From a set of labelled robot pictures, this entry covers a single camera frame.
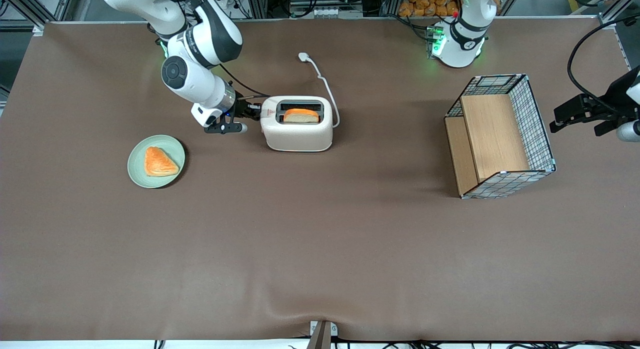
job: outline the wooden board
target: wooden board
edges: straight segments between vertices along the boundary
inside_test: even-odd
[[[457,192],[462,196],[478,185],[476,165],[471,155],[467,126],[462,116],[444,118],[444,124],[446,136],[448,137],[448,147],[451,150],[451,158],[453,159]]]
[[[528,171],[509,95],[465,95],[460,101],[478,182],[502,171]]]

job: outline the black cable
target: black cable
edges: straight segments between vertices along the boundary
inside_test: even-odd
[[[590,96],[590,98],[592,98],[594,101],[597,101],[600,105],[604,106],[604,108],[610,110],[611,112],[618,114],[618,115],[622,115],[621,112],[619,112],[619,110],[617,110],[616,108],[612,107],[611,105],[608,105],[607,103],[605,103],[602,99],[598,98],[598,96],[596,96],[595,94],[593,94],[592,92],[588,91],[585,87],[583,87],[578,80],[576,80],[576,78],[574,77],[574,73],[571,70],[571,66],[574,63],[574,57],[576,56],[576,53],[578,52],[578,49],[580,48],[580,46],[582,46],[582,44],[589,39],[590,36],[594,35],[595,33],[599,32],[599,30],[601,30],[602,28],[606,28],[610,25],[616,24],[616,23],[621,23],[621,22],[626,22],[626,21],[632,21],[633,19],[636,19],[640,17],[640,12],[637,14],[633,14],[633,15],[629,15],[626,16],[622,19],[615,19],[613,21],[609,21],[608,23],[604,23],[599,25],[598,27],[594,28],[593,30],[591,30],[590,32],[588,32],[585,36],[582,37],[582,39],[580,39],[580,41],[578,41],[578,44],[576,44],[573,48],[573,50],[571,51],[571,55],[569,55],[569,61],[566,64],[566,72],[569,75],[569,80],[573,83],[573,85],[575,85],[582,93],[585,93],[587,96]],[[561,349],[569,349],[571,348],[571,346],[565,346],[562,347]]]
[[[251,87],[248,87],[247,85],[244,85],[244,84],[243,84],[243,82],[242,82],[242,81],[240,81],[240,80],[238,80],[238,78],[234,77],[234,75],[233,75],[233,74],[231,74],[231,73],[227,70],[227,68],[225,68],[225,66],[224,66],[224,65],[220,64],[220,68],[222,68],[222,70],[223,70],[223,71],[225,71],[225,72],[226,72],[226,73],[227,73],[227,74],[228,74],[228,75],[229,75],[229,76],[230,76],[230,77],[231,77],[231,78],[232,78],[236,83],[238,83],[238,84],[242,85],[243,87],[245,87],[245,88],[249,89],[249,90],[250,90],[250,91],[252,91],[253,93],[256,93],[256,94],[261,95],[261,98],[267,98],[267,97],[270,97],[270,95],[269,95],[269,94],[261,93],[261,92],[260,92],[260,91],[258,91],[258,90],[251,89]]]
[[[436,17],[438,17],[441,21],[443,21],[444,23],[447,23],[448,25],[453,25],[453,24],[456,23],[455,19],[453,19],[453,21],[451,21],[451,22],[448,22],[442,16],[439,16],[438,14],[436,14]]]
[[[5,0],[2,0],[0,2],[0,17],[4,16],[4,14],[6,14],[8,9],[9,9],[9,3],[6,2]]]
[[[391,18],[395,18],[396,21],[399,21],[400,23],[404,24],[405,26],[409,26],[409,27],[413,27],[416,29],[421,29],[421,30],[426,30],[427,27],[426,26],[422,26],[422,25],[417,25],[414,23],[411,23],[411,21],[409,21],[409,17],[407,17],[407,20],[403,20],[400,16],[397,16],[396,14],[385,14],[385,17],[391,17]]]
[[[282,12],[284,12],[286,16],[288,16],[289,18],[302,18],[304,16],[308,16],[308,14],[313,12],[313,10],[316,8],[316,4],[318,3],[318,0],[309,0],[309,7],[306,9],[306,11],[304,11],[304,13],[300,15],[293,14],[285,7],[286,0],[279,0],[279,2],[280,2],[280,8],[282,9]]]
[[[582,0],[574,0],[574,1],[583,7],[598,7],[597,3],[583,2]]]
[[[409,27],[411,27],[411,30],[413,31],[413,34],[416,35],[416,37],[428,42],[429,39],[427,39],[427,37],[423,36],[420,34],[420,32],[418,32],[418,30],[416,30],[416,26],[414,26],[414,24],[411,23],[411,20],[409,20],[409,17],[406,17],[406,21],[409,23]]]
[[[251,16],[249,16],[249,13],[245,9],[244,5],[242,5],[242,1],[240,0],[233,0],[233,1],[236,3],[236,5],[238,5],[238,9],[242,13],[242,15],[247,19],[251,19]]]

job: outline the power cord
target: power cord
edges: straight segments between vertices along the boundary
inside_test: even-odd
[[[335,124],[333,124],[333,127],[336,128],[337,126],[340,125],[340,112],[338,112],[338,105],[336,105],[336,99],[334,99],[334,94],[331,92],[331,88],[329,88],[329,83],[327,82],[327,79],[323,77],[322,74],[320,74],[320,69],[318,69],[318,65],[316,65],[316,62],[313,59],[311,59],[308,53],[305,53],[305,52],[298,53],[297,57],[300,59],[300,62],[311,63],[313,65],[313,68],[315,69],[315,72],[318,74],[318,79],[324,82],[326,91],[329,93],[329,98],[331,98],[331,103],[333,104],[333,110],[335,112]]]
[[[595,33],[599,32],[603,28],[606,28],[606,27],[608,27],[610,25],[613,25],[613,24],[616,24],[616,23],[626,22],[626,23],[631,23],[629,25],[633,25],[633,24],[635,24],[635,21],[636,21],[636,19],[638,17],[640,17],[640,12],[637,13],[637,14],[626,16],[626,17],[624,17],[622,19],[615,19],[613,21],[609,21],[608,23],[601,24],[598,27],[594,28],[593,30],[588,32],[585,36],[583,36],[582,39],[580,39],[580,41],[578,41],[578,44],[576,44],[574,46],[573,50],[571,51],[571,55],[569,55],[569,60],[568,60],[568,62],[566,64],[566,72],[569,75],[569,80],[573,83],[573,85],[575,85],[582,93],[585,93],[587,96],[590,96],[590,98],[592,98],[594,101],[597,101],[604,108],[606,108],[606,109],[610,110],[611,112],[613,112],[615,114],[618,114],[618,115],[622,115],[621,112],[619,112],[619,110],[617,110],[613,106],[608,105],[607,103],[605,103],[603,100],[598,98],[598,96],[596,96],[592,92],[588,91],[585,87],[583,87],[582,84],[580,84],[578,82],[578,80],[576,80],[576,77],[574,77],[574,73],[573,73],[571,67],[572,67],[572,65],[574,63],[574,57],[576,57],[576,53],[578,52],[578,49],[580,49],[580,46],[582,46],[582,44],[587,39],[589,39],[590,36],[592,36]],[[560,347],[560,349],[569,349],[569,348],[574,347],[576,345],[578,345],[578,344],[572,344],[571,346]]]
[[[574,1],[583,7],[598,7],[597,3],[583,2],[582,0],[574,0]]]
[[[238,83],[238,84],[242,85],[243,87],[249,89],[253,93],[258,94],[258,95],[253,95],[252,96],[253,98],[269,98],[270,97],[269,94],[261,93],[260,91],[251,89],[251,87],[248,87],[247,85],[243,84],[243,82],[238,80],[238,78],[234,77],[234,75],[231,74],[230,71],[228,71],[227,68],[225,68],[224,65],[220,64],[220,68],[222,68],[222,70],[225,71],[236,83]]]

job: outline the green plate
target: green plate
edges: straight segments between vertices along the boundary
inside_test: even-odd
[[[178,166],[178,174],[148,176],[145,172],[145,152],[149,147],[158,147]],[[126,163],[128,176],[142,188],[160,188],[178,178],[185,166],[185,148],[180,141],[169,135],[153,135],[144,139],[131,150]]]

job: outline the cable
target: cable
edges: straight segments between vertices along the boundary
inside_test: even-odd
[[[289,18],[302,18],[304,16],[308,16],[311,12],[313,12],[313,10],[316,8],[316,4],[318,3],[318,0],[309,0],[309,7],[306,9],[306,11],[304,11],[300,15],[293,14],[292,12],[290,12],[285,7],[283,0],[279,0],[279,2],[280,2],[280,8],[282,9],[282,12],[284,12],[284,14],[286,14],[286,16],[288,16]]]
[[[8,9],[9,9],[9,3],[6,2],[5,0],[2,0],[0,2],[0,17],[4,16],[4,14],[6,14]]]
[[[591,30],[590,32],[588,32],[585,36],[582,37],[582,39],[580,39],[580,41],[578,41],[578,44],[576,44],[573,48],[573,50],[571,51],[571,55],[569,55],[569,61],[566,64],[566,72],[569,75],[569,80],[573,83],[573,85],[575,85],[582,93],[585,93],[587,96],[590,96],[590,98],[592,98],[594,101],[597,101],[600,105],[604,106],[604,108],[610,110],[611,112],[618,114],[618,115],[622,115],[621,112],[619,112],[619,110],[617,110],[616,108],[614,108],[611,105],[608,105],[607,103],[605,103],[602,99],[598,98],[598,96],[596,96],[595,94],[593,94],[592,92],[588,91],[585,87],[583,87],[578,80],[576,80],[576,78],[574,77],[574,73],[571,69],[572,64],[574,63],[574,57],[576,56],[576,53],[578,52],[578,49],[580,49],[580,46],[582,46],[582,44],[589,39],[590,36],[594,35],[595,33],[599,32],[599,30],[601,30],[602,28],[606,28],[610,25],[616,24],[616,23],[621,23],[621,22],[626,22],[626,21],[630,21],[633,19],[636,19],[640,17],[640,12],[637,14],[633,14],[633,15],[629,15],[626,16],[622,19],[615,19],[613,21],[609,21],[608,23],[604,23],[599,25],[598,27],[594,28],[593,30]],[[563,347],[561,349],[569,349],[571,348],[571,346],[569,347]]]
[[[249,13],[247,12],[247,10],[245,9],[244,5],[242,5],[242,1],[240,0],[233,0],[236,5],[238,5],[238,9],[240,10],[240,12],[242,13],[242,15],[247,18],[247,19],[251,19],[252,17],[249,16]]]
[[[453,21],[451,21],[451,22],[448,22],[442,16],[439,16],[438,14],[436,14],[436,17],[438,17],[441,21],[443,21],[444,23],[447,23],[448,25],[453,25],[453,24],[456,23],[455,19],[453,19]]]
[[[240,80],[238,80],[238,78],[237,78],[237,77],[234,77],[234,75],[233,75],[233,74],[231,74],[231,73],[227,70],[227,68],[225,68],[225,66],[224,66],[224,65],[220,64],[220,68],[222,68],[222,70],[223,70],[223,71],[225,71],[225,72],[226,72],[226,73],[227,73],[227,74],[228,74],[228,75],[229,75],[233,80],[235,80],[235,82],[236,82],[236,83],[238,83],[238,84],[242,85],[243,87],[245,87],[245,88],[249,89],[249,90],[250,90],[250,91],[252,91],[253,93],[259,94],[259,95],[261,96],[261,98],[267,98],[267,97],[270,97],[270,95],[269,95],[269,94],[261,93],[261,92],[260,92],[260,91],[258,91],[258,90],[251,89],[251,87],[248,87],[247,85],[244,85],[244,84],[243,84],[243,82],[242,82],[242,81],[240,81]]]
[[[337,128],[340,125],[340,112],[338,112],[338,105],[336,105],[336,99],[334,99],[334,94],[331,92],[331,88],[329,88],[329,83],[327,82],[327,79],[323,77],[322,74],[320,74],[320,69],[318,69],[318,65],[316,65],[316,62],[313,59],[311,59],[308,53],[298,53],[297,57],[302,62],[311,63],[311,65],[313,65],[313,68],[315,69],[315,72],[318,74],[318,79],[324,82],[324,87],[326,88],[326,91],[329,93],[329,98],[331,98],[331,103],[333,104],[333,110],[335,111],[335,124],[333,124],[333,127]]]
[[[597,3],[583,2],[582,0],[574,0],[574,1],[583,7],[598,7]]]
[[[414,24],[411,23],[411,20],[409,20],[409,17],[406,17],[406,21],[409,23],[409,27],[411,27],[411,30],[413,31],[413,33],[416,35],[416,37],[428,42],[429,39],[427,39],[427,37],[421,35],[418,30],[416,30],[416,26]]]

